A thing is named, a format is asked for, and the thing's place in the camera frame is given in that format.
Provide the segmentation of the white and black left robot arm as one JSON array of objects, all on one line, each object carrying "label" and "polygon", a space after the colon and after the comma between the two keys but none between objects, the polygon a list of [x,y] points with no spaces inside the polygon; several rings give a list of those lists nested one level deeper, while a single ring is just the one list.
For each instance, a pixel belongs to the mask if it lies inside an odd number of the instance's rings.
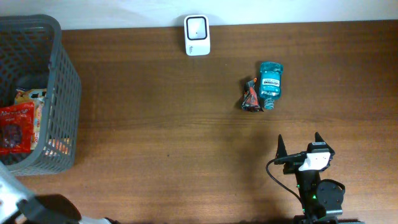
[{"label": "white and black left robot arm", "polygon": [[62,195],[38,196],[1,165],[1,223],[115,224],[110,218],[80,214]]}]

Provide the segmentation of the red snack bag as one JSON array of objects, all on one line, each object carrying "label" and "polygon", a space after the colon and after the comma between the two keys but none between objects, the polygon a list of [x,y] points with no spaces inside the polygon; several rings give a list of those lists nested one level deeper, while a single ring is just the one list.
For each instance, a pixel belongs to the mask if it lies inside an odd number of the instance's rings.
[{"label": "red snack bag", "polygon": [[34,109],[33,101],[1,108],[1,155],[31,151]]}]

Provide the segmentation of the blue mouthwash bottle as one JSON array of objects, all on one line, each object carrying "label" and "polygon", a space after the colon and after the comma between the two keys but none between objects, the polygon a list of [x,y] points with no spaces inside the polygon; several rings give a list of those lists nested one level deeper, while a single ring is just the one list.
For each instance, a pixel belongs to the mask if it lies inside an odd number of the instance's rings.
[{"label": "blue mouthwash bottle", "polygon": [[259,96],[266,110],[272,110],[274,103],[282,95],[282,74],[284,67],[276,62],[262,62],[260,67],[261,82]]}]

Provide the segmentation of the cream yellow chip bag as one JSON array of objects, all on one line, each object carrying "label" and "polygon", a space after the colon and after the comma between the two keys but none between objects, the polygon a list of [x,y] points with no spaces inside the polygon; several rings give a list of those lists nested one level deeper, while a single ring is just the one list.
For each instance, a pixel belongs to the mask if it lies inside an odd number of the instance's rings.
[{"label": "cream yellow chip bag", "polygon": [[40,136],[40,125],[42,119],[42,110],[44,108],[44,100],[47,93],[47,89],[31,89],[26,90],[23,88],[16,89],[16,97],[14,98],[14,104],[18,105],[21,103],[34,102],[34,127],[33,135],[31,137],[32,143],[30,149],[33,151],[38,144]]}]

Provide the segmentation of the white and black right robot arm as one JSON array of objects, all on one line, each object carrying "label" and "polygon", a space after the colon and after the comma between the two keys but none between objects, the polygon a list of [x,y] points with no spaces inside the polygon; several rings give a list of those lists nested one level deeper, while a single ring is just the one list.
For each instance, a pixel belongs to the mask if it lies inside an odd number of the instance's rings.
[{"label": "white and black right robot arm", "polygon": [[283,189],[294,195],[302,207],[302,215],[293,218],[298,224],[350,224],[360,223],[357,219],[339,219],[343,214],[345,185],[332,179],[322,179],[320,173],[330,166],[335,151],[315,133],[315,140],[308,144],[305,151],[287,154],[284,140],[278,136],[275,158],[269,164],[283,165],[285,175],[293,174],[296,178],[298,193],[277,180],[266,167],[269,177]]}]

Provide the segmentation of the black orange snack packet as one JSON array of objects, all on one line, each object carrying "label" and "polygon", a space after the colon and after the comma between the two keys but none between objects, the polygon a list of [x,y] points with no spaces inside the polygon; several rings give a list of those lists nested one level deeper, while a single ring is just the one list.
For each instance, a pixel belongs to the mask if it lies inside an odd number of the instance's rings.
[{"label": "black orange snack packet", "polygon": [[252,112],[252,113],[257,113],[257,112],[263,112],[263,109],[259,103],[257,93],[255,91],[255,85],[256,85],[257,78],[254,78],[248,82],[246,82],[244,86],[244,97],[243,97],[243,102],[241,104],[241,108],[244,111]]}]

